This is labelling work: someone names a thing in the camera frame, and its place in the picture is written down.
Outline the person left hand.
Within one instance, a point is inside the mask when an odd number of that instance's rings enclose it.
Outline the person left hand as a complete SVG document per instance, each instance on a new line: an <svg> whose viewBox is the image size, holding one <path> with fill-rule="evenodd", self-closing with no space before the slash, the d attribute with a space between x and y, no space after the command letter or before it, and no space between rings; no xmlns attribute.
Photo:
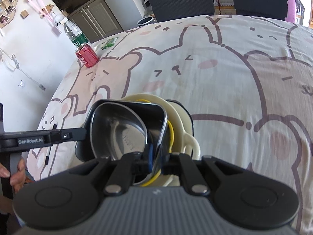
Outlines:
<svg viewBox="0 0 313 235"><path fill-rule="evenodd" d="M10 185L13 187L14 191L17 193L24 185L26 180L25 174L25 160L21 158L17 165L17 172L13 175L5 168L2 164L0 167L1 178L9 178Z"/></svg>

